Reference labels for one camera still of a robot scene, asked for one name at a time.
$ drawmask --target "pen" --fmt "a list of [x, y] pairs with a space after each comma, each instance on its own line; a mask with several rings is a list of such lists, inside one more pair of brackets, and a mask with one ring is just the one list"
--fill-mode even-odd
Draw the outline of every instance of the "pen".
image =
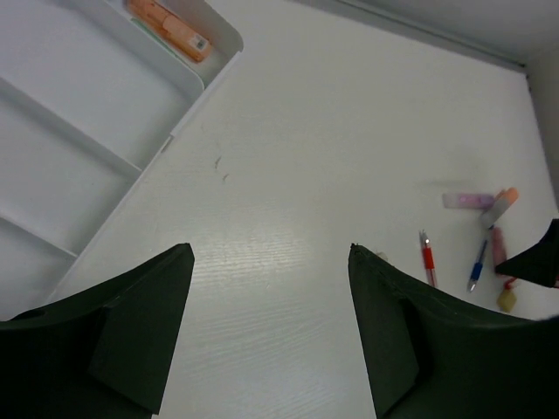
[[478, 258], [473, 264], [472, 273], [470, 274], [470, 280], [468, 281], [468, 292], [472, 292], [475, 286], [478, 284], [478, 280], [480, 279], [481, 270], [483, 269], [483, 259], [486, 256], [486, 249], [487, 249], [487, 238], [481, 244], [480, 254]]
[[433, 261], [433, 253], [431, 251], [431, 241], [427, 237], [425, 230], [419, 231], [419, 240], [421, 241], [421, 253], [427, 272], [427, 281], [430, 286], [437, 288], [437, 275], [435, 275], [435, 262]]

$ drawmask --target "blue pen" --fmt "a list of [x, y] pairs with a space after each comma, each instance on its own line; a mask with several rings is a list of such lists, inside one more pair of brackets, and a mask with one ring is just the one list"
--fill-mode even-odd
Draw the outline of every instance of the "blue pen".
[[481, 270], [483, 269], [483, 259], [486, 256], [486, 249], [487, 249], [488, 240], [485, 239], [483, 244], [481, 245], [480, 255], [476, 260], [475, 264], [473, 264], [472, 273], [470, 274], [470, 280], [468, 281], [468, 291], [472, 292], [475, 286], [478, 284], [478, 280], [480, 279]]

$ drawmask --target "storage box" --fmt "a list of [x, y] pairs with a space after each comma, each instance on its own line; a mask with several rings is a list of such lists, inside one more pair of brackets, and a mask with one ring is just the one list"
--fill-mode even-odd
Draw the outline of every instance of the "storage box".
[[124, 0], [3, 5], [0, 320], [48, 300], [242, 52], [203, 0], [161, 3], [210, 40], [202, 63]]

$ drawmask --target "white table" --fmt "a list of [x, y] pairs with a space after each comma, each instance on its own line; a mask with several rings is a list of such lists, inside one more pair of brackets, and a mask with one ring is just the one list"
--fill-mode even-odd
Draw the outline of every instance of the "white table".
[[[108, 226], [60, 297], [178, 242], [196, 264], [161, 418], [374, 417], [349, 292], [352, 242], [495, 309], [482, 230], [445, 191], [521, 199], [509, 253], [557, 216], [528, 88], [511, 72], [282, 0], [213, 0], [245, 54]], [[521, 285], [515, 314], [559, 312]]]

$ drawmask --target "red marker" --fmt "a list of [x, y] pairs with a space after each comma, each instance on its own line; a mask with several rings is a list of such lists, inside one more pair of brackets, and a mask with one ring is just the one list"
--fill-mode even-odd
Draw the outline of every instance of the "red marker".
[[421, 253], [423, 254], [423, 262], [427, 271], [427, 281], [429, 285], [437, 288], [437, 275], [435, 274], [435, 262], [431, 251], [431, 241], [425, 234], [425, 230], [419, 231], [419, 240], [421, 241]]

